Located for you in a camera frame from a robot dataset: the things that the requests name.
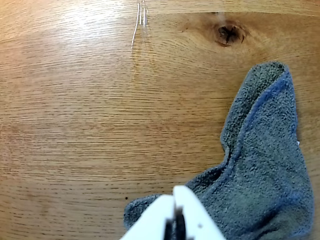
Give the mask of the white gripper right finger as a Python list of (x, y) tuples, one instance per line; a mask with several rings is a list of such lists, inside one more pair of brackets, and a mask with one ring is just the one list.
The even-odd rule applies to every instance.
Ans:
[(173, 188), (175, 236), (177, 240), (224, 240), (220, 229), (192, 190), (184, 185)]

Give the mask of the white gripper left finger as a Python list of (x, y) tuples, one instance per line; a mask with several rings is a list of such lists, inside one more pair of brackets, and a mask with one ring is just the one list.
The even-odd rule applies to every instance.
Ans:
[(162, 195), (142, 213), (123, 240), (165, 240), (175, 219), (175, 198)]

